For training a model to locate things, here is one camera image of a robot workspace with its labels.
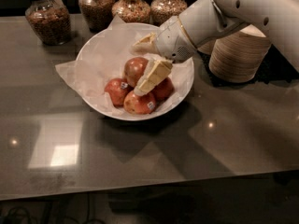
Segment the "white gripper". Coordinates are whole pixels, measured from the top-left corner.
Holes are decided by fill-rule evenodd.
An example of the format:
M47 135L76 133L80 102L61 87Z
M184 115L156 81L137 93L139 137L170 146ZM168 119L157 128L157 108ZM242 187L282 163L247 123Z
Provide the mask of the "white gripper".
M155 33L149 33L137 40L131 47L133 54L157 54L169 60L149 60L143 76L137 81L134 93L144 96L164 81L171 73L173 64L190 59L197 48L188 38L188 34L178 16L164 22Z

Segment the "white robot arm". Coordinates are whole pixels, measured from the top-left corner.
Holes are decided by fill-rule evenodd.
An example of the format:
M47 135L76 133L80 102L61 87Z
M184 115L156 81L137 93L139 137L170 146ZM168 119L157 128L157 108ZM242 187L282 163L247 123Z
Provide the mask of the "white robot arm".
M268 37L293 67L299 67L298 0L197 0L136 41L131 52L158 54L181 63L206 42L250 24Z

